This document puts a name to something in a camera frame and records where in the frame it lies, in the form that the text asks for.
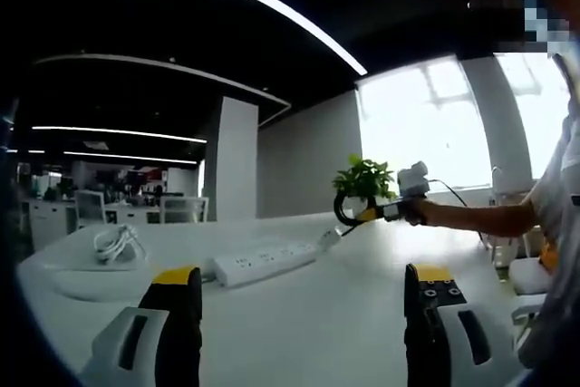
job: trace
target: white shirt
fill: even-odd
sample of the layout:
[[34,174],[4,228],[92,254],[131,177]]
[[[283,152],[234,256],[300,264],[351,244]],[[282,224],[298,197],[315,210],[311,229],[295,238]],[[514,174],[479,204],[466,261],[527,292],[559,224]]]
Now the white shirt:
[[572,196],[580,194],[580,119],[565,122],[566,129],[570,134],[563,132],[530,196],[540,227],[558,244],[558,266],[542,310],[519,350],[527,367],[553,351],[556,330],[570,318],[574,305],[580,309],[580,207],[572,202]]

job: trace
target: white cable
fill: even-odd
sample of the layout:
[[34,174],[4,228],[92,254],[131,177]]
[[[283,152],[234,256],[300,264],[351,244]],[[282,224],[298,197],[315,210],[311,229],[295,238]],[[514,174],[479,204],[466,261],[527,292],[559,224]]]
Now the white cable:
[[117,229],[117,235],[113,238],[105,238],[111,231],[103,231],[94,237],[92,244],[94,246],[97,260],[105,265],[114,262],[118,256],[125,251],[127,245],[132,246],[133,253],[136,253],[135,246],[142,246],[139,243],[137,229],[129,224],[122,224]]

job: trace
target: black cable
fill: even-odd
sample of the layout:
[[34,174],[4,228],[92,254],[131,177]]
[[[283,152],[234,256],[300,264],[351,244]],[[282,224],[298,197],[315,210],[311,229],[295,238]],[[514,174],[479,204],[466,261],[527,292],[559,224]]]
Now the black cable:
[[[452,193],[452,194],[453,194],[455,197],[457,197],[457,199],[458,199],[459,201],[461,201],[461,204],[462,204],[463,206],[465,206],[466,208],[468,208],[468,207],[469,207],[469,206],[468,206],[468,204],[467,204],[465,201],[463,201],[463,198],[462,198],[462,197],[460,197],[460,196],[459,196],[459,194],[458,194],[458,193],[457,193],[455,190],[453,190],[453,188],[452,188],[450,185],[448,185],[447,183],[445,183],[443,180],[439,180],[439,179],[428,180],[428,182],[429,182],[429,183],[431,183],[431,182],[433,182],[433,181],[438,181],[439,183],[441,183],[442,185],[444,185],[444,186],[445,186],[445,188],[449,189],[449,190],[451,191],[451,193]],[[485,242],[483,241],[483,236],[481,236],[481,233],[479,233],[479,232],[478,232],[478,235],[479,235],[479,240],[481,240],[481,243],[482,243],[482,244],[483,244],[483,246],[485,247],[485,246],[486,246],[486,244],[485,244]]]

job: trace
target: white chair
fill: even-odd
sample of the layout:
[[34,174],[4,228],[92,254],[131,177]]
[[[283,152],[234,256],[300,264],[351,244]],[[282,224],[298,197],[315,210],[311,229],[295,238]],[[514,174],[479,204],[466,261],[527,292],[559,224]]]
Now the white chair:
[[74,193],[76,228],[106,224],[105,200],[102,192],[77,190]]
[[208,202],[205,197],[161,197],[161,224],[206,222]]

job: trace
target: black ceiling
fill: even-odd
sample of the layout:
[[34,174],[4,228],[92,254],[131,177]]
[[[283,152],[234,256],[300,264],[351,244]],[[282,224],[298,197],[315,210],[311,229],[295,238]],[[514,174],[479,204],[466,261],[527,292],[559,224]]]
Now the black ceiling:
[[[521,37],[518,10],[478,7],[480,0],[280,1],[325,30],[369,74],[442,53],[488,52],[498,41]],[[21,98],[18,148],[57,153],[100,139],[119,154],[185,159],[192,150],[182,142],[27,129],[48,124],[200,136],[223,95],[258,104],[261,121],[280,110],[255,93],[160,67],[103,60],[33,67],[58,54],[171,59],[266,90],[291,102],[292,111],[352,89],[360,78],[307,31],[256,0],[13,0],[8,7],[16,17],[7,57],[14,73],[5,88]]]

